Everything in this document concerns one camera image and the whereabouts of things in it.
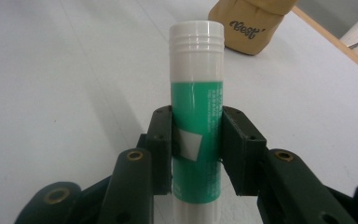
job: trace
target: white surface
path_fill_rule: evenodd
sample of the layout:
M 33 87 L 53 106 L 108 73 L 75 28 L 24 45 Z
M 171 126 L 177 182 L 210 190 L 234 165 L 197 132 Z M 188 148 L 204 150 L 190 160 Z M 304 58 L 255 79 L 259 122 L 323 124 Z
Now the white surface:
M 46 185 L 110 175 L 170 103 L 168 32 L 215 1 L 0 1 L 0 224 Z M 225 51 L 224 104 L 325 185 L 358 186 L 358 66 L 293 13 L 257 56 Z M 222 223 L 260 223 L 224 175 Z M 155 223 L 172 223 L 156 197 Z

